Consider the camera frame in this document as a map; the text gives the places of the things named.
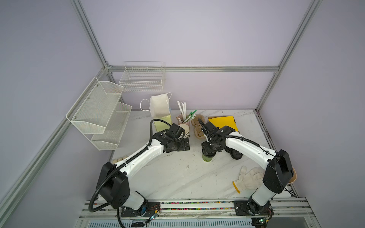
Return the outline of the stack of black cup lids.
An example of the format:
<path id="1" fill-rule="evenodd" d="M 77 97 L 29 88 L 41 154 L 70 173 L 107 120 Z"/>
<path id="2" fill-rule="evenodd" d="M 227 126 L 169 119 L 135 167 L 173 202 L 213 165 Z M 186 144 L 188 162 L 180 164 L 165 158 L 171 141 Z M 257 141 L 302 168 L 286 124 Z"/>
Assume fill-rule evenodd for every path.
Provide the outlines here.
<path id="1" fill-rule="evenodd" d="M 225 147 L 225 151 L 231 155 L 231 157 L 235 160 L 240 160 L 243 157 L 243 154 L 238 152 L 235 149 Z"/>

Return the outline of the brown pulp cup carriers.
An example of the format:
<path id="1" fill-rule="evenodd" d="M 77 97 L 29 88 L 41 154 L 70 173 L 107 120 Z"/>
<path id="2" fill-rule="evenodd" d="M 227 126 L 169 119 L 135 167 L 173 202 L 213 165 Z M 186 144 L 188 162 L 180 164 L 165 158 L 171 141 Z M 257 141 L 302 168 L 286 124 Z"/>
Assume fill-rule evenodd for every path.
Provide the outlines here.
<path id="1" fill-rule="evenodd" d="M 205 139 L 204 133 L 202 132 L 202 125 L 199 122 L 199 119 L 205 123 L 205 118 L 201 114 L 197 114 L 196 117 L 191 120 L 191 124 L 194 127 L 194 134 L 198 139 Z"/>

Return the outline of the white two-tier mesh shelf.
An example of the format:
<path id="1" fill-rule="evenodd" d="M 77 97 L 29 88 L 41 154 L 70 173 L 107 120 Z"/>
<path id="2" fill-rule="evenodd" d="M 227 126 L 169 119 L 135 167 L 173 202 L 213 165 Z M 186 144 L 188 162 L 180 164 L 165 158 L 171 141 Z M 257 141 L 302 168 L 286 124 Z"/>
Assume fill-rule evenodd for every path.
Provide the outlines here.
<path id="1" fill-rule="evenodd" d="M 124 87 L 93 78 L 66 114 L 99 151 L 116 150 L 120 144 L 132 106 L 121 102 Z"/>

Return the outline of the tan bowl with green plant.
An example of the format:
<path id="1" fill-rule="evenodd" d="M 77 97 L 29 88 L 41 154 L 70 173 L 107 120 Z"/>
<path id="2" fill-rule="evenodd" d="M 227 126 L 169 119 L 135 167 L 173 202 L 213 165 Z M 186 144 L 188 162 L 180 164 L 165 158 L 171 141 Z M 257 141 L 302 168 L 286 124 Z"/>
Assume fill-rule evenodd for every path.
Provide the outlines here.
<path id="1" fill-rule="evenodd" d="M 294 167 L 292 168 L 292 171 L 293 171 L 293 176 L 292 178 L 289 180 L 288 184 L 292 184 L 296 181 L 297 179 L 297 173 L 296 173 L 296 170 L 294 169 Z"/>

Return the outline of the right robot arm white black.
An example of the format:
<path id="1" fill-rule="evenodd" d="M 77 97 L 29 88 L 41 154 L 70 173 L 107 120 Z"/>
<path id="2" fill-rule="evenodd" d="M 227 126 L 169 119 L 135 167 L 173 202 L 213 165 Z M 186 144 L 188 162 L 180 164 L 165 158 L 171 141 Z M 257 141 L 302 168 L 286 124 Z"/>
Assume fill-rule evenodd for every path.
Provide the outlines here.
<path id="1" fill-rule="evenodd" d="M 233 128 L 224 126 L 218 128 L 211 122 L 203 123 L 198 119 L 206 142 L 202 143 L 203 157 L 212 158 L 217 152 L 231 154 L 235 160 L 247 156 L 265 170 L 262 184 L 250 196 L 244 211 L 256 216 L 264 211 L 272 197 L 284 191 L 294 176 L 289 154 L 262 147 L 260 144 L 245 138 Z"/>

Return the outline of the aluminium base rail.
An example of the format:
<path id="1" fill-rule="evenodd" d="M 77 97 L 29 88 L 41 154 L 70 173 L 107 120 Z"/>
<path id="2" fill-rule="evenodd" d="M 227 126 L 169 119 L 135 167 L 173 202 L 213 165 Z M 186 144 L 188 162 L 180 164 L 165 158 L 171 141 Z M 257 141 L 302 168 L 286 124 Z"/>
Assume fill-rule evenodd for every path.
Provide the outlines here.
<path id="1" fill-rule="evenodd" d="M 161 200 L 159 207 L 160 219 L 216 219 L 239 217 L 242 206 L 234 204 L 235 199 L 203 200 Z M 267 210 L 262 217 L 315 217 L 315 214 L 305 198 L 275 198 L 270 201 L 271 214 Z M 117 211 L 110 206 L 97 212 L 88 211 L 85 203 L 79 220 L 116 219 Z"/>

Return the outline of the white and green paper bag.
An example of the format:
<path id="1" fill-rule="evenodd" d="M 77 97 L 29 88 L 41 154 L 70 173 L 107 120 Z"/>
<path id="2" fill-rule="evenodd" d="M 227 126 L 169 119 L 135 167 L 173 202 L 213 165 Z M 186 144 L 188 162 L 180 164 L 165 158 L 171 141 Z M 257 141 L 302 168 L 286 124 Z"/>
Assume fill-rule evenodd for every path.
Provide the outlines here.
<path id="1" fill-rule="evenodd" d="M 172 125 L 172 116 L 171 116 L 171 108 L 170 108 L 170 98 L 172 96 L 171 92 L 151 96 L 150 99 L 142 99 L 140 102 L 140 109 L 144 112 L 150 112 L 153 119 L 160 119 L 167 124 L 155 121 L 153 124 L 155 125 L 156 131 L 161 132 L 163 130 L 169 129 L 168 125 Z M 143 103 L 149 104 L 149 109 L 143 109 Z"/>

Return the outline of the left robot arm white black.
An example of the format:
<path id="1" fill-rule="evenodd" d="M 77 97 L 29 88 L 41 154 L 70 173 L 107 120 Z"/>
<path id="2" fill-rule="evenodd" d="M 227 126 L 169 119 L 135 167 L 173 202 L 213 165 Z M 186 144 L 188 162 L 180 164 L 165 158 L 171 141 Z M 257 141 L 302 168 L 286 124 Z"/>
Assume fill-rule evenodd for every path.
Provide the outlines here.
<path id="1" fill-rule="evenodd" d="M 96 191 L 88 206 L 90 212 L 106 206 L 113 209 L 127 207 L 134 211 L 146 209 L 147 200 L 138 192 L 131 192 L 129 180 L 154 158 L 163 153 L 176 152 L 183 146 L 186 131 L 174 123 L 168 126 L 168 129 L 157 133 L 153 133 L 150 127 L 146 145 L 122 161 L 103 165 Z"/>

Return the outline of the white work glove right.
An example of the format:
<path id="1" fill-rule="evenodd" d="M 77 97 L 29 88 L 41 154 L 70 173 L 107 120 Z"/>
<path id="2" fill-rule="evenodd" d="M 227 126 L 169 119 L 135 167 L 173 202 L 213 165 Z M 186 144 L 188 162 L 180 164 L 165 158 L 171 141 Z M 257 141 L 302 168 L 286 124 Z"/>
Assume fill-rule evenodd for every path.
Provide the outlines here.
<path id="1" fill-rule="evenodd" d="M 239 177 L 233 181 L 233 186 L 238 193 L 245 190 L 256 190 L 262 185 L 264 177 L 262 168 L 254 167 L 248 171 L 246 166 L 242 166 Z"/>

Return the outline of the pink utensil holder cup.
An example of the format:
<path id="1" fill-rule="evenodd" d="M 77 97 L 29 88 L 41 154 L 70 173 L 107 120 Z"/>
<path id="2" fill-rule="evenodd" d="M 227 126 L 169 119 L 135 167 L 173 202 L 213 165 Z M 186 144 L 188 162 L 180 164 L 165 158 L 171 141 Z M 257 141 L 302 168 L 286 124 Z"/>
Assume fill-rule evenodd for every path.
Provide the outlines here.
<path id="1" fill-rule="evenodd" d="M 189 122 L 184 122 L 182 114 L 178 115 L 176 119 L 177 119 L 178 124 L 186 124 L 188 126 L 190 125 Z"/>

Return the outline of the stack of black paper cups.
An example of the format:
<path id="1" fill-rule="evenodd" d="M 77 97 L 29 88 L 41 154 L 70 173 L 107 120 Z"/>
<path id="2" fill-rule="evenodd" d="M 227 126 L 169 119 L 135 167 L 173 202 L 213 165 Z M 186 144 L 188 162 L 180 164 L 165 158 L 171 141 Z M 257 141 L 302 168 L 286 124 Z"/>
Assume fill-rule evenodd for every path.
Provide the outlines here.
<path id="1" fill-rule="evenodd" d="M 187 124 L 179 124 L 179 126 L 183 129 L 183 132 L 181 134 L 181 138 L 188 138 L 190 135 L 190 126 Z"/>

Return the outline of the green paper cup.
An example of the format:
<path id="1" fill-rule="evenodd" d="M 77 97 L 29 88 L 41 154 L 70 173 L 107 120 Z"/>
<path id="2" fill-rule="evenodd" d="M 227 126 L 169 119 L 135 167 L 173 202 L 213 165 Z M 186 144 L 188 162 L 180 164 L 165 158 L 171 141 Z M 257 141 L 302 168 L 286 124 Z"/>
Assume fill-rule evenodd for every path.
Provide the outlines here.
<path id="1" fill-rule="evenodd" d="M 206 155 L 202 155 L 202 159 L 205 161 L 205 162 L 210 162 L 212 159 L 213 159 L 214 155 L 213 156 L 206 156 Z"/>

